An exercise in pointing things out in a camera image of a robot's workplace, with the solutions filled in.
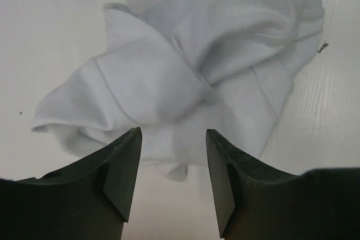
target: fabric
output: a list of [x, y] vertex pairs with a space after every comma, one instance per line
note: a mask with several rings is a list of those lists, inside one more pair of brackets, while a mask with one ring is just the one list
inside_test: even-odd
[[316, 54], [322, 0], [164, 0], [139, 15], [105, 5], [109, 49], [38, 105], [33, 130], [83, 157], [129, 128], [142, 165], [184, 180], [216, 129], [260, 157], [294, 75]]

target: towel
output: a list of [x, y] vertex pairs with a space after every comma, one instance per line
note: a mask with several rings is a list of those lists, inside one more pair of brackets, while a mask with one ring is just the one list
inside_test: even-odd
[[141, 165], [181, 181], [207, 165], [216, 129], [260, 157], [317, 52], [322, 0], [163, 0], [141, 14], [104, 6], [108, 50], [40, 101], [32, 130], [79, 157], [130, 128], [143, 132]]

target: cloth fold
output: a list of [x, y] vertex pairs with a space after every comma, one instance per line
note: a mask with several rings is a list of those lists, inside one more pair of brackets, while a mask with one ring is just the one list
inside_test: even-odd
[[184, 180], [217, 129], [259, 157], [316, 54], [321, 0], [163, 0], [139, 15], [104, 6], [109, 49], [38, 105], [34, 131], [85, 156], [141, 126], [142, 165]]

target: white cloth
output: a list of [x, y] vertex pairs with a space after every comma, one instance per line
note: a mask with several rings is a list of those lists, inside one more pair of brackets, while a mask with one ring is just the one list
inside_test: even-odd
[[38, 105], [33, 130], [90, 154], [129, 128], [143, 132], [143, 165], [183, 180], [207, 165], [218, 130], [259, 157], [293, 76], [316, 54], [321, 0], [164, 0], [135, 16], [105, 5], [109, 50]]

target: white surface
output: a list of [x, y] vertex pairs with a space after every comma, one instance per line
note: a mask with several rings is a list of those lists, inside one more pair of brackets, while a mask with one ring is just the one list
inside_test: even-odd
[[[102, 4], [135, 11], [158, 0], [0, 0], [0, 176], [42, 176], [71, 163], [47, 134], [29, 131], [35, 105], [89, 57], [105, 49]], [[329, 47], [297, 76], [263, 160], [301, 173], [360, 166], [360, 1], [323, 0]], [[139, 172], [123, 239], [218, 239], [206, 168], [169, 182]]]

